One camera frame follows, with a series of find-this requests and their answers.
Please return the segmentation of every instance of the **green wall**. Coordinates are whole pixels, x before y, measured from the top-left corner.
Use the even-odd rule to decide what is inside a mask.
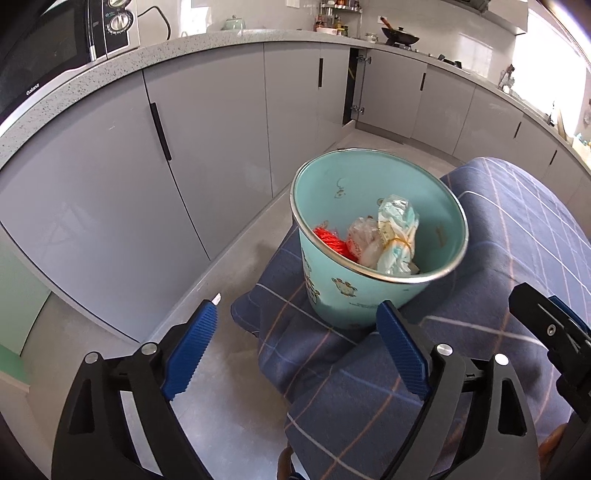
[[[0,345],[20,355],[49,292],[8,247],[0,242]],[[0,353],[0,369],[4,371],[5,361],[6,368],[12,368],[7,359],[5,353]]]
[[[27,385],[29,383],[21,357],[2,345],[0,345],[0,370]]]

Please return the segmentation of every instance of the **metal rim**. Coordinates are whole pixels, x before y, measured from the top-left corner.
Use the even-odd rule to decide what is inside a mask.
[[[451,197],[454,200],[454,203],[456,205],[456,208],[458,209],[460,215],[462,216],[463,228],[464,228],[464,232],[466,233],[466,235],[464,236],[464,242],[463,242],[459,252],[456,254],[456,256],[453,258],[453,260],[451,261],[451,263],[449,265],[446,265],[445,267],[441,267],[438,270],[434,270],[429,273],[412,275],[409,277],[394,277],[391,275],[386,275],[386,274],[380,273],[378,271],[372,270],[371,268],[364,267],[363,265],[359,265],[359,264],[343,257],[342,255],[339,255],[337,252],[335,252],[334,250],[329,248],[322,240],[320,240],[320,238],[318,238],[316,236],[316,234],[312,231],[312,228],[306,223],[306,221],[303,219],[303,217],[300,215],[300,212],[297,209],[296,201],[295,201],[296,183],[298,182],[298,179],[300,178],[300,176],[302,175],[304,170],[306,168],[308,168],[312,163],[320,160],[321,158],[323,158],[327,155],[331,155],[335,152],[343,152],[343,151],[374,152],[374,153],[388,155],[392,158],[402,160],[403,162],[407,163],[411,167],[416,168],[417,170],[421,170],[421,171],[425,172],[427,175],[429,175],[430,177],[432,177],[433,179],[435,179],[439,183],[439,185],[442,188],[444,188],[451,195]],[[460,201],[453,194],[453,192],[447,187],[447,185],[445,185],[441,180],[439,180],[434,175],[431,175],[424,168],[419,167],[418,165],[415,165],[414,163],[409,162],[408,160],[405,160],[400,157],[394,157],[394,155],[391,155],[386,152],[382,152],[380,150],[373,150],[370,148],[342,148],[340,150],[334,150],[332,152],[325,153],[319,157],[316,157],[314,160],[310,160],[309,162],[306,162],[298,169],[293,181],[291,182],[290,206],[291,206],[291,213],[293,214],[298,226],[304,232],[304,234],[308,238],[308,240],[310,240],[310,242],[312,242],[312,244],[318,250],[320,250],[322,253],[324,253],[324,255],[329,257],[334,262],[337,262],[342,267],[345,267],[348,270],[351,270],[355,273],[363,275],[364,277],[374,278],[375,280],[386,281],[389,283],[420,284],[420,283],[426,283],[429,281],[433,281],[438,278],[442,278],[445,275],[447,275],[448,273],[452,272],[460,264],[460,262],[463,260],[463,258],[465,256],[466,250],[468,248],[468,222],[466,220],[466,214],[464,212],[464,209],[462,208],[462,205],[460,204]]]

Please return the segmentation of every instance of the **speckled countertop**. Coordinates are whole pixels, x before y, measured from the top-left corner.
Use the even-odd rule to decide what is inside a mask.
[[[70,105],[81,100],[99,88],[108,85],[115,80],[124,77],[132,72],[159,63],[164,60],[173,59],[189,53],[195,53],[213,48],[228,47],[247,43],[276,42],[276,41],[312,41],[323,43],[338,43],[359,48],[373,48],[388,51],[393,54],[403,55],[419,61],[423,61],[435,67],[447,70],[462,78],[470,80],[478,86],[498,95],[503,100],[511,103],[519,110],[537,122],[542,128],[553,135],[558,142],[576,158],[585,170],[591,175],[589,168],[575,152],[573,147],[562,139],[556,129],[547,125],[541,117],[528,109],[523,103],[504,94],[488,80],[477,75],[470,74],[457,67],[439,61],[434,57],[412,51],[405,51],[400,48],[388,47],[382,44],[371,44],[363,40],[347,37],[336,37],[333,35],[319,34],[312,31],[300,30],[243,30],[243,31],[221,31],[190,37],[181,37],[169,40],[148,47],[141,47],[129,51],[98,64],[96,67],[87,70],[64,85],[60,86],[47,96],[42,98],[31,107],[22,117],[8,128],[6,133],[0,137],[0,168],[6,164],[12,155],[39,129],[47,124],[56,115],[63,112]]]

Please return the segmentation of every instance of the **plastic bag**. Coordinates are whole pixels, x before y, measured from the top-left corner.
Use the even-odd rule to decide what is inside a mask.
[[[377,270],[388,275],[411,275],[410,263],[414,257],[414,237],[418,228],[418,215],[411,203],[397,195],[389,195],[378,209],[378,230],[384,253],[378,260]]]
[[[347,231],[347,247],[360,265],[375,269],[384,245],[378,231],[378,222],[359,217]]]

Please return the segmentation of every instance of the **screw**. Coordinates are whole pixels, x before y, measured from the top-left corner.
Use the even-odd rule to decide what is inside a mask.
[[[453,353],[453,348],[446,343],[440,343],[436,349],[443,356],[450,356]]]
[[[506,355],[503,355],[502,353],[498,353],[495,355],[495,362],[499,365],[509,365],[509,359]]]
[[[144,355],[153,355],[156,353],[156,350],[158,350],[158,345],[156,345],[155,343],[150,342],[142,345],[142,353]]]
[[[99,359],[99,354],[96,352],[90,352],[88,355],[84,357],[84,361],[87,364],[93,364]]]

